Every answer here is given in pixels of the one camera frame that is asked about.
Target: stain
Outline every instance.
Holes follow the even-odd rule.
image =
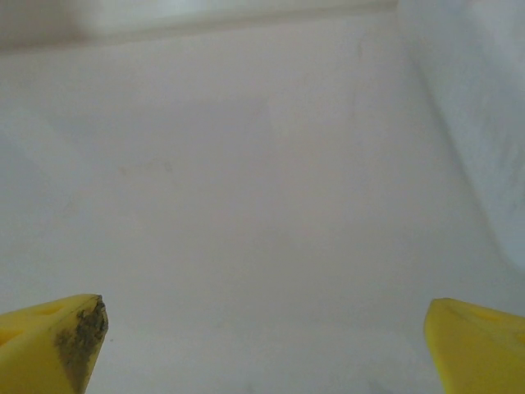
[[[255,386],[251,382],[244,385],[244,394],[255,394]]]
[[[108,328],[102,297],[98,297],[92,311],[81,310],[76,318],[75,329],[60,331],[54,345],[71,386],[75,392],[81,393],[89,376],[89,359],[102,345]]]
[[[154,172],[162,171],[168,174],[173,174],[173,166],[167,160],[161,160],[160,158],[154,158],[146,163],[136,164],[131,167],[118,167],[118,172],[122,176],[130,176],[139,174],[141,172]]]

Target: dirt on gripper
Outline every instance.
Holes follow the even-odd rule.
[[[89,377],[89,359],[100,348],[107,332],[106,306],[98,297],[93,310],[81,310],[74,330],[64,329],[55,337],[54,345],[66,376],[76,393],[81,394]]]

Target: white floor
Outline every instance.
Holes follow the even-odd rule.
[[[104,296],[89,393],[438,393],[525,314],[393,12],[0,58],[2,310]]]

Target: yellow plastic claw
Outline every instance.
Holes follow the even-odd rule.
[[[433,300],[425,335],[447,394],[525,393],[525,318]]]
[[[82,394],[107,332],[100,295],[0,315],[0,394]]]

